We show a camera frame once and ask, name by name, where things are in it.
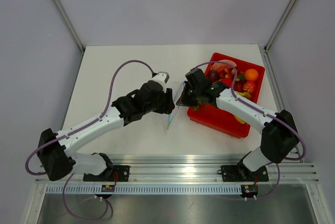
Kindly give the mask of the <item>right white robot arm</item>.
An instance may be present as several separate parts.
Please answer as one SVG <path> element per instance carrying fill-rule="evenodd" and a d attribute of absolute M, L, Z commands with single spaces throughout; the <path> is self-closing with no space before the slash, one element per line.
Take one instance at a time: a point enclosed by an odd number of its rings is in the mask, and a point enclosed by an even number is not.
<path fill-rule="evenodd" d="M 195 107 L 199 103 L 227 111 L 248 123 L 261 134 L 260 146 L 246 154 L 235 166 L 234 175 L 250 180 L 261 167 L 281 163 L 298 144 L 297 131 L 291 113 L 276 113 L 237 94 L 221 81 L 212 83 L 199 68 L 191 69 L 178 105 Z"/>

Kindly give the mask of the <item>left circuit board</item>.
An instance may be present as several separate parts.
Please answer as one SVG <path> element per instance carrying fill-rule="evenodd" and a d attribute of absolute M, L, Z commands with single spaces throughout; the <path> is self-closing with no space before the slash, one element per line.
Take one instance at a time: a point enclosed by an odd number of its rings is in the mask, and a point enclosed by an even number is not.
<path fill-rule="evenodd" d="M 101 192 L 114 192 L 115 191 L 115 186 L 114 185 L 110 185 L 110 184 L 106 184 L 106 185 L 102 185 L 102 189 Z"/>

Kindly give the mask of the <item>aluminium rail frame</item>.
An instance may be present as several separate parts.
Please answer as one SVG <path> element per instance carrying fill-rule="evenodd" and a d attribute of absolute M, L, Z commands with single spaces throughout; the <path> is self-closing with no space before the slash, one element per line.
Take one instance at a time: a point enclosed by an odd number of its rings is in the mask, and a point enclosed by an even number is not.
<path fill-rule="evenodd" d="M 110 155 L 116 165 L 130 166 L 129 184 L 223 184 L 222 165 L 236 164 L 238 155 Z M 312 163 L 279 164 L 281 184 L 318 184 Z"/>

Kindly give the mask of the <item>circuit board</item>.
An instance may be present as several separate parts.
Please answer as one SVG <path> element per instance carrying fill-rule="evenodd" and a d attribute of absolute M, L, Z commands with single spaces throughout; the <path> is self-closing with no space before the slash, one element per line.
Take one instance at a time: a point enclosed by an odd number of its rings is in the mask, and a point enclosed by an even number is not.
<path fill-rule="evenodd" d="M 114 185 L 110 185 L 110 184 L 106 184 L 106 185 L 102 185 L 102 189 L 101 192 L 114 192 L 115 191 L 115 186 Z"/>
<path fill-rule="evenodd" d="M 253 197 L 257 196 L 259 192 L 259 187 L 255 185 L 242 185 L 241 186 L 241 196 L 242 197 Z"/>

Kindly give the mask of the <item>red plastic tray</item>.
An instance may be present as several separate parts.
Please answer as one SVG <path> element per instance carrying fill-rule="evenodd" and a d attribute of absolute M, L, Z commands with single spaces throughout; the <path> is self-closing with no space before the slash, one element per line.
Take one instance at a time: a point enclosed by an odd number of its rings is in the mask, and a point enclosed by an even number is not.
<path fill-rule="evenodd" d="M 241 92 L 244 93 L 244 95 L 247 97 L 250 96 L 251 98 L 249 98 L 249 100 L 256 103 L 259 98 L 263 78 L 265 75 L 265 68 L 254 63 L 247 62 L 245 60 L 233 58 L 221 53 L 214 53 L 210 59 L 211 64 L 208 64 L 205 70 L 205 75 L 208 77 L 208 72 L 211 71 L 211 66 L 213 63 L 222 60 L 231 60 L 235 62 L 237 66 L 233 69 L 236 72 L 239 71 L 245 73 L 247 69 L 255 69 L 258 71 L 259 79 L 255 81 L 256 91 L 252 94 L 244 91 Z M 209 104 L 206 104 L 206 107 L 203 107 L 198 111 L 193 111 L 193 107 L 191 107 L 188 109 L 187 115 L 189 116 L 190 120 L 196 123 L 236 138 L 245 138 L 249 135 L 250 125 L 242 125 L 238 123 L 237 120 L 234 118 L 233 114 L 215 108 L 214 106 Z"/>

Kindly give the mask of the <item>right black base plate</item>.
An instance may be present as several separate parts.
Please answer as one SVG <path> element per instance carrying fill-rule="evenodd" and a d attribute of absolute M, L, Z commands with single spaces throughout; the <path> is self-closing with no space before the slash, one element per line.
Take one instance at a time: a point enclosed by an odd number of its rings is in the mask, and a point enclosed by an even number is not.
<path fill-rule="evenodd" d="M 244 165 L 222 165 L 217 171 L 223 182 L 268 182 L 266 166 L 251 172 Z"/>

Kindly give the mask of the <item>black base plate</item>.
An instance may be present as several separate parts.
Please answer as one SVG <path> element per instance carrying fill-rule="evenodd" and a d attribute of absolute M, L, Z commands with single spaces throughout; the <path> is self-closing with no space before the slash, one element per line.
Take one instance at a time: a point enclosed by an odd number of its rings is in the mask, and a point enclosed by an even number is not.
<path fill-rule="evenodd" d="M 223 182 L 268 182 L 266 166 L 251 172 L 244 165 L 222 165 L 217 171 Z"/>
<path fill-rule="evenodd" d="M 129 181 L 130 166 L 114 165 L 113 169 L 107 169 L 100 175 L 84 174 L 85 182 L 127 182 Z"/>

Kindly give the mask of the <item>aluminium corner post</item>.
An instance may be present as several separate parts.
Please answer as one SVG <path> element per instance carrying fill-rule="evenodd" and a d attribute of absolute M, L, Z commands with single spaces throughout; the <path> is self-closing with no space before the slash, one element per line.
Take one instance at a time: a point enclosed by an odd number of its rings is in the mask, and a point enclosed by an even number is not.
<path fill-rule="evenodd" d="M 282 28 L 284 27 L 286 21 L 288 20 L 290 14 L 292 13 L 292 11 L 293 11 L 297 2 L 298 2 L 298 0 L 289 0 L 288 1 L 282 15 L 280 16 L 280 19 L 279 19 L 278 23 L 276 24 L 273 32 L 270 35 L 269 40 L 267 41 L 266 45 L 264 46 L 265 53 L 269 53 L 272 45 L 274 44 L 277 36 L 280 34 Z"/>
<path fill-rule="evenodd" d="M 68 30 L 72 40 L 74 41 L 76 47 L 78 48 L 81 56 L 84 55 L 85 46 L 83 45 L 78 33 L 76 32 L 70 18 L 68 17 L 66 10 L 61 2 L 61 0 L 51 0 L 55 9 L 57 10 L 61 20 L 63 21 L 66 29 Z"/>

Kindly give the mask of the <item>watermelon slice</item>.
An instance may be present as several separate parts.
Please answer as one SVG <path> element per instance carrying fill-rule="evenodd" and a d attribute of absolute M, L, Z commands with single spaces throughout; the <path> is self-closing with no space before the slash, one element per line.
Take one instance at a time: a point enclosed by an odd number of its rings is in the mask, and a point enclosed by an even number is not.
<path fill-rule="evenodd" d="M 231 60 L 222 60 L 219 62 L 215 62 L 211 66 L 211 70 L 215 70 L 217 72 L 223 71 L 225 69 L 233 69 L 237 66 L 237 64 Z"/>

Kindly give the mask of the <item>red tomato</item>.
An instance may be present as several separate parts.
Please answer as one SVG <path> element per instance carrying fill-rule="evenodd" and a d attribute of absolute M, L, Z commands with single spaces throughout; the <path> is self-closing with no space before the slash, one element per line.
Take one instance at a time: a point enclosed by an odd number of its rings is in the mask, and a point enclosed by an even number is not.
<path fill-rule="evenodd" d="M 224 77 L 224 78 L 222 78 L 220 81 L 221 81 L 222 83 L 228 85 L 229 87 L 232 86 L 232 79 L 231 79 L 231 78 L 225 78 L 225 77 Z"/>

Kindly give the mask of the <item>clear zip top bag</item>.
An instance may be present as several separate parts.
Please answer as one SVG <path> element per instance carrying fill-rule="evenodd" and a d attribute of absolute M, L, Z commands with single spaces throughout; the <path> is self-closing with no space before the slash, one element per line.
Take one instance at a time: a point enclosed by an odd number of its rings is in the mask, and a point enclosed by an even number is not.
<path fill-rule="evenodd" d="M 179 111 L 179 108 L 180 106 L 178 106 L 176 103 L 178 101 L 178 99 L 180 98 L 181 94 L 182 94 L 182 91 L 185 87 L 185 82 L 183 81 L 179 88 L 175 91 L 174 93 L 174 97 L 173 97 L 173 103 L 175 105 L 175 108 L 172 110 L 172 112 L 168 115 L 168 118 L 167 118 L 167 127 L 166 129 L 169 130 L 170 127 L 171 127 L 171 124 L 172 124 L 172 121 L 173 119 L 175 118 L 177 112 Z"/>

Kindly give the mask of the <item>lychee bunch with leaf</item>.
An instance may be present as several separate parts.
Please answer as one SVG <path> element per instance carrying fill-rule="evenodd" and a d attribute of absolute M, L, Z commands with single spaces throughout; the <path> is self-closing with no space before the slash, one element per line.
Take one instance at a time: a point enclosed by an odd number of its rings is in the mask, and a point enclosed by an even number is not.
<path fill-rule="evenodd" d="M 233 81 L 233 79 L 236 77 L 233 89 L 238 92 L 243 91 L 243 84 L 246 82 L 244 78 L 244 73 L 239 71 L 236 72 L 234 69 L 225 69 L 223 71 L 218 72 L 218 74 L 219 74 L 219 80 L 225 77 L 225 78 L 231 78 Z"/>

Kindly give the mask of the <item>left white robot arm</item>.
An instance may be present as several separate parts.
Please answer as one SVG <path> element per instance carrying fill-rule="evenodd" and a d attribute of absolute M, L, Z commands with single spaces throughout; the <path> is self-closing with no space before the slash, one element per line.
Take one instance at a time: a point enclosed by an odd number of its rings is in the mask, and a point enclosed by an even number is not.
<path fill-rule="evenodd" d="M 148 113 L 169 115 L 174 109 L 172 89 L 165 85 L 166 72 L 158 72 L 140 89 L 119 97 L 101 116 L 71 129 L 42 132 L 37 156 L 50 181 L 69 174 L 84 174 L 87 181 L 108 181 L 115 178 L 115 168 L 104 153 L 83 154 L 78 150 L 100 136 L 142 119 Z"/>

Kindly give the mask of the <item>yellow banana bunch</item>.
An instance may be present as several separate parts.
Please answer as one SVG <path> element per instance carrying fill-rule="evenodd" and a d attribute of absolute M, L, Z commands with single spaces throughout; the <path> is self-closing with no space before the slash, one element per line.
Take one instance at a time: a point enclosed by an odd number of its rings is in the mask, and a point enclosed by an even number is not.
<path fill-rule="evenodd" d="M 235 112 L 237 112 L 237 114 L 233 113 L 234 118 L 237 120 L 238 123 L 242 124 L 242 125 L 250 125 L 251 124 L 251 117 L 248 114 L 248 107 L 242 103 L 241 101 L 239 101 L 240 98 L 242 98 L 243 101 L 245 101 L 248 98 L 251 98 L 250 96 L 247 97 L 244 95 L 244 93 L 241 92 L 236 92 L 236 98 L 233 100 L 234 103 L 234 107 L 235 107 Z"/>

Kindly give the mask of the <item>right circuit board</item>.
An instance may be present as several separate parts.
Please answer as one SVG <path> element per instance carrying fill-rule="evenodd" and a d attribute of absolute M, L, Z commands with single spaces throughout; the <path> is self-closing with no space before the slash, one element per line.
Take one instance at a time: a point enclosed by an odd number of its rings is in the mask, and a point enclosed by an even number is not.
<path fill-rule="evenodd" d="M 242 185 L 241 186 L 241 196 L 242 197 L 253 197 L 257 196 L 259 192 L 259 187 L 255 185 Z"/>

